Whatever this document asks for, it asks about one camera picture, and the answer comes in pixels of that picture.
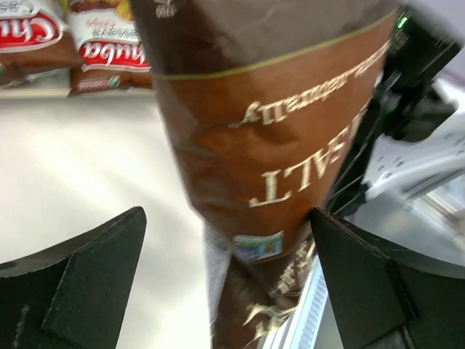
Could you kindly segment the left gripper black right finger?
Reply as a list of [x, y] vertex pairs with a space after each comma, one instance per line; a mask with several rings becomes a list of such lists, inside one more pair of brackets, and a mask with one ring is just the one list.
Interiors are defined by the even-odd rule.
[[463, 348], [464, 267], [309, 214], [344, 348]]

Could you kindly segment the brown Kettle sea salt bag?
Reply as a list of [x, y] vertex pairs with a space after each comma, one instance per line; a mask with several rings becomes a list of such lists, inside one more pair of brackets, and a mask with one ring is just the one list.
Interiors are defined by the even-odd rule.
[[213, 348], [294, 312], [368, 109], [396, 1], [133, 1], [171, 147], [208, 232]]

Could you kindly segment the brown Chuba chips bag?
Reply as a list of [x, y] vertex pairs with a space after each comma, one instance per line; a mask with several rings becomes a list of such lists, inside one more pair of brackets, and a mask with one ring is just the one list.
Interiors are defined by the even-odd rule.
[[79, 67], [60, 1], [1, 2], [1, 88]]
[[83, 65], [70, 71], [71, 92], [150, 89], [150, 64], [128, 1], [65, 1], [65, 17]]

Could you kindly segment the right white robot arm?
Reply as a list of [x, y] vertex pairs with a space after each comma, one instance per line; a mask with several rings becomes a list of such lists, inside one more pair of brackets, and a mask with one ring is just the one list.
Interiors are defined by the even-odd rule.
[[363, 177], [380, 135], [417, 143], [453, 115], [457, 107], [438, 94], [433, 82], [463, 48], [464, 38], [432, 10], [414, 2], [400, 6], [381, 83], [328, 196], [328, 211], [350, 214], [365, 203]]

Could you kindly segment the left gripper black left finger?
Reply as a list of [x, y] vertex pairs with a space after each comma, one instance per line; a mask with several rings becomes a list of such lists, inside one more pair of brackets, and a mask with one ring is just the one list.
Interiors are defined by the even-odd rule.
[[2, 348], [115, 348], [146, 231], [136, 206], [1, 264]]

